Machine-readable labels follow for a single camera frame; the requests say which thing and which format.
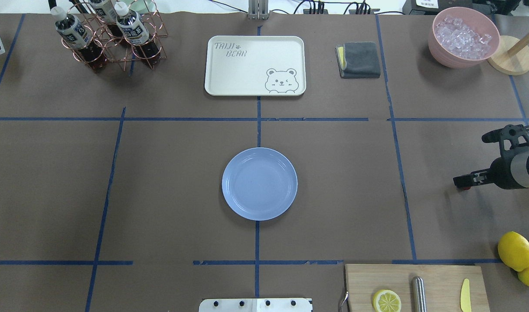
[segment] wooden stand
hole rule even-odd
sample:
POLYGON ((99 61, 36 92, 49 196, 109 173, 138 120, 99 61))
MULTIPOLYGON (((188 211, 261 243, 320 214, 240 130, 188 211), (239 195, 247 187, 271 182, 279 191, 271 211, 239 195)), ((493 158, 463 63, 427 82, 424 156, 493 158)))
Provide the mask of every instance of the wooden stand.
POLYGON ((501 36, 498 51, 488 59, 495 69, 507 75, 522 75, 529 71, 529 33, 519 40, 501 36))

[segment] gray cloth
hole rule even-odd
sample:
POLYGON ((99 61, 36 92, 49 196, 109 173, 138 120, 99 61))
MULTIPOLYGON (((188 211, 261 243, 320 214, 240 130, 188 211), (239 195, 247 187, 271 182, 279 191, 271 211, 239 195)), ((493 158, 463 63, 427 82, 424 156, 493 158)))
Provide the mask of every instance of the gray cloth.
POLYGON ((346 42, 336 46, 338 67, 342 78, 379 78, 380 63, 376 43, 374 42, 346 42), (343 55, 338 48, 343 46, 343 55), (345 59, 345 66, 340 58, 345 59))

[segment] brown tabletop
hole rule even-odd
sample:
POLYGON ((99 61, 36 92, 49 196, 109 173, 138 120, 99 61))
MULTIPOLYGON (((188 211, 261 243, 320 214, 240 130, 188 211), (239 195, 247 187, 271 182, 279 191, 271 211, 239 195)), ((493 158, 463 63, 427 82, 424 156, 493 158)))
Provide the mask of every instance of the brown tabletop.
MULTIPOLYGON (((496 250, 507 231, 529 239, 529 189, 452 181, 499 157, 482 134, 529 123, 529 72, 439 65, 432 16, 162 17, 168 58, 154 71, 94 74, 51 16, 0 14, 0 311, 187 312, 255 297, 336 311, 344 263, 480 265, 492 312, 529 310, 496 250), (207 94, 209 39, 257 34, 304 40, 306 92, 207 94), (340 79, 334 48, 355 41, 377 44, 379 79, 340 79), (256 146, 298 176, 270 221, 236 215, 221 190, 227 163, 256 146)), ((529 31, 526 17, 495 20, 529 31)))

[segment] bottle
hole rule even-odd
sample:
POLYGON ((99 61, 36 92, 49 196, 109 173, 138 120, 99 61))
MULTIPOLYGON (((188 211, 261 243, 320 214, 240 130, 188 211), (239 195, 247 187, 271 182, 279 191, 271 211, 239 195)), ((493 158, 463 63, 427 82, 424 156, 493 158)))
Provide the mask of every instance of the bottle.
POLYGON ((106 28, 114 37, 122 38, 124 34, 116 25, 116 10, 112 0, 89 0, 90 6, 95 10, 99 18, 106 24, 106 28))
POLYGON ((66 11, 60 6, 52 8, 51 14, 56 20, 56 31, 64 38, 70 48, 82 55, 89 67, 98 70, 106 65, 108 59, 102 52, 102 48, 95 44, 92 35, 85 30, 76 16, 66 14, 66 11))
POLYGON ((141 16, 138 12, 128 9, 127 4, 124 2, 116 2, 114 9, 118 14, 116 24, 130 43, 134 45, 141 61, 148 67, 153 68, 159 63, 160 50, 155 41, 150 40, 151 35, 143 25, 141 16))

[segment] bear drawing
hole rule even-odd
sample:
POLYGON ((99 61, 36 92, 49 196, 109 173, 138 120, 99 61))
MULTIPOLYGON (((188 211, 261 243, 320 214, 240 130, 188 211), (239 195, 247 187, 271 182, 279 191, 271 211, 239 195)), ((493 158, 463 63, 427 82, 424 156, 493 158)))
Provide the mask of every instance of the bear drawing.
POLYGON ((288 69, 286 71, 276 71, 271 68, 266 71, 268 80, 264 84, 264 87, 270 93, 295 93, 299 87, 299 83, 296 80, 296 70, 288 69))

